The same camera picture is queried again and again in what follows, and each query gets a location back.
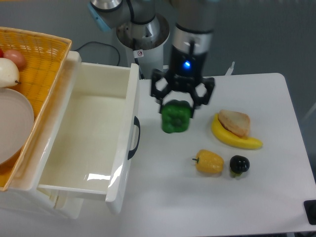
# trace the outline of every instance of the blue light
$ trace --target blue light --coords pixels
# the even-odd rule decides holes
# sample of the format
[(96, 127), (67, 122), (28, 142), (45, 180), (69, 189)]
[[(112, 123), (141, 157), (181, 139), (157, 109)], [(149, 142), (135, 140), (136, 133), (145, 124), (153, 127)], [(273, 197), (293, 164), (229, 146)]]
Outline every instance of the blue light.
[(191, 67), (190, 62), (189, 61), (185, 61), (184, 64), (183, 64), (183, 68), (184, 69), (190, 69), (190, 67)]

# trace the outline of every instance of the white plate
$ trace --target white plate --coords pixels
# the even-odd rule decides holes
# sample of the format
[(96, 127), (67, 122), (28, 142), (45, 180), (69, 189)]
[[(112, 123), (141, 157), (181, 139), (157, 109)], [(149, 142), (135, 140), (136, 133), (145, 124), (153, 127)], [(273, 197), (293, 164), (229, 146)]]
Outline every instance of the white plate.
[(0, 164), (10, 159), (31, 134), (34, 112), (21, 93), (0, 88)]

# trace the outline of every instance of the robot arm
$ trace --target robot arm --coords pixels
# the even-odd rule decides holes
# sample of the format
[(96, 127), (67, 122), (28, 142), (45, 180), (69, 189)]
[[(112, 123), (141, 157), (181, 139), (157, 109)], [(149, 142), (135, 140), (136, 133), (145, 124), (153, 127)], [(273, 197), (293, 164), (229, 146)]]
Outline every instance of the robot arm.
[[(164, 97), (171, 91), (189, 93), (193, 100), (191, 116), (200, 105), (208, 104), (215, 81), (201, 76), (203, 65), (212, 39), (215, 22), (215, 4), (213, 0), (182, 0), (178, 2), (179, 18), (172, 43), (169, 70), (166, 74), (154, 70), (151, 96), (160, 103), (160, 112)], [(167, 86), (159, 91), (156, 83), (164, 77)], [(199, 97), (196, 87), (203, 84), (206, 93)]]
[[(192, 117), (196, 108), (208, 104), (215, 82), (201, 76), (211, 43), (218, 0), (169, 0), (175, 3), (179, 17), (175, 27), (169, 70), (154, 70), (151, 96), (160, 103), (171, 91), (189, 93), (193, 100)], [(150, 49), (160, 33), (153, 0), (92, 0), (89, 10), (102, 30), (130, 22), (128, 40), (133, 50)], [(159, 91), (156, 82), (165, 78), (168, 85)], [(199, 97), (196, 87), (203, 84), (206, 93)]]

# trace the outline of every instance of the white table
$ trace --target white table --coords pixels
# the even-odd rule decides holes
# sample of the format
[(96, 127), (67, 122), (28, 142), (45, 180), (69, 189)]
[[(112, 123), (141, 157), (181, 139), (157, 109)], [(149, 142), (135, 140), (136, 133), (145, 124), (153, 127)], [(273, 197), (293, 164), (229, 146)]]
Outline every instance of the white table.
[[(87, 200), (77, 220), (0, 210), (0, 236), (197, 237), (316, 230), (303, 207), (303, 201), (316, 198), (315, 182), (282, 75), (216, 77), (210, 104), (177, 134), (161, 130), (149, 87), (150, 81), (140, 82), (141, 140), (121, 214), (111, 216), (103, 202)], [(220, 109), (248, 113), (251, 136), (261, 139), (263, 148), (245, 151), (216, 140), (210, 122)], [(196, 171), (191, 159), (200, 149), (223, 157), (220, 176)], [(233, 179), (228, 161), (236, 154), (249, 158), (250, 170)]]

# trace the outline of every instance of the toy food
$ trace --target toy food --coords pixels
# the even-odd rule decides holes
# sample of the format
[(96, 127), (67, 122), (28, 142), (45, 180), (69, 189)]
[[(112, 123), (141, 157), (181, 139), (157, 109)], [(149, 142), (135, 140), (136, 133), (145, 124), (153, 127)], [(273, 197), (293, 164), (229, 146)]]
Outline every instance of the toy food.
[(231, 168), (231, 174), (233, 176), (240, 176), (242, 173), (248, 171), (250, 162), (246, 157), (233, 156), (229, 165)]
[(23, 68), (26, 65), (25, 57), (18, 50), (9, 49), (4, 52), (3, 57), (10, 59), (19, 69)]
[(195, 159), (198, 171), (206, 173), (220, 173), (223, 170), (224, 160), (216, 153), (200, 150)]
[(218, 114), (215, 114), (214, 116), (211, 130), (218, 140), (232, 147), (253, 150), (258, 149), (263, 145), (259, 139), (253, 137), (238, 137), (232, 132), (226, 130), (219, 122)]
[(190, 124), (191, 108), (187, 101), (171, 100), (161, 110), (161, 128), (166, 133), (184, 132)]
[(0, 87), (14, 86), (19, 82), (17, 66), (9, 59), (0, 58)]
[(218, 120), (224, 128), (238, 137), (246, 137), (250, 132), (250, 118), (247, 114), (221, 110), (218, 113)]

